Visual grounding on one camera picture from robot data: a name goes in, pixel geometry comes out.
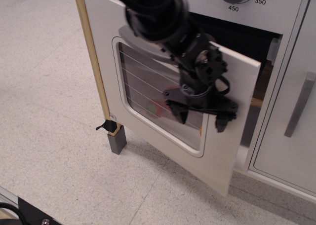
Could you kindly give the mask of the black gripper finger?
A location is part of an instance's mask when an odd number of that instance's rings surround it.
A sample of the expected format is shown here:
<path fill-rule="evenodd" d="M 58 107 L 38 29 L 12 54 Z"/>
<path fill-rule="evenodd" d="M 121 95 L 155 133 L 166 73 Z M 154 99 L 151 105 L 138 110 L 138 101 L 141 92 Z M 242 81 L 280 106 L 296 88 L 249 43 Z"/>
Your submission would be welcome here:
<path fill-rule="evenodd" d="M 225 131 L 230 118 L 227 115 L 217 115 L 215 120 L 215 128 L 218 133 L 222 133 Z"/>
<path fill-rule="evenodd" d="M 185 124 L 188 117 L 189 109 L 186 106 L 180 105 L 171 105 L 170 108 L 172 114 L 175 116 L 178 122 L 181 124 Z"/>

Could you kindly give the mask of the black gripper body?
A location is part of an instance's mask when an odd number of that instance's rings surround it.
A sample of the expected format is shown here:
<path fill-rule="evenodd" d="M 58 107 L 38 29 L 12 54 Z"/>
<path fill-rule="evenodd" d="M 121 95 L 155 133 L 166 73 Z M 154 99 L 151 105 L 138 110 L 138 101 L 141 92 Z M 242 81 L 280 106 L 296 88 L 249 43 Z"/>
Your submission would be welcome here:
<path fill-rule="evenodd" d="M 201 94 L 194 95 L 184 88 L 180 88 L 181 93 L 164 95 L 167 106 L 186 106 L 189 111 L 213 115 L 227 115 L 230 119 L 237 117 L 238 104 L 224 95 L 221 95 L 214 87 L 207 89 Z"/>

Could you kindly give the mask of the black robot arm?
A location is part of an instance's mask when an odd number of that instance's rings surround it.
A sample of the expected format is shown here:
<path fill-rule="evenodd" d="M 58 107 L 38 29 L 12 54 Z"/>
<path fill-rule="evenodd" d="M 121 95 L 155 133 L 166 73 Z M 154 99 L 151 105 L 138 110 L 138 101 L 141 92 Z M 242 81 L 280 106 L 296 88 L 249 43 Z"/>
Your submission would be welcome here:
<path fill-rule="evenodd" d="M 223 132 L 236 118 L 238 105 L 227 98 L 228 89 L 218 90 L 216 81 L 224 78 L 227 63 L 219 48 L 212 45 L 194 22 L 186 0 L 120 0 L 125 4 L 126 20 L 132 33 L 160 46 L 152 58 L 177 65 L 178 88 L 163 96 L 173 115 L 185 123 L 190 110 L 216 116 L 215 127 Z"/>

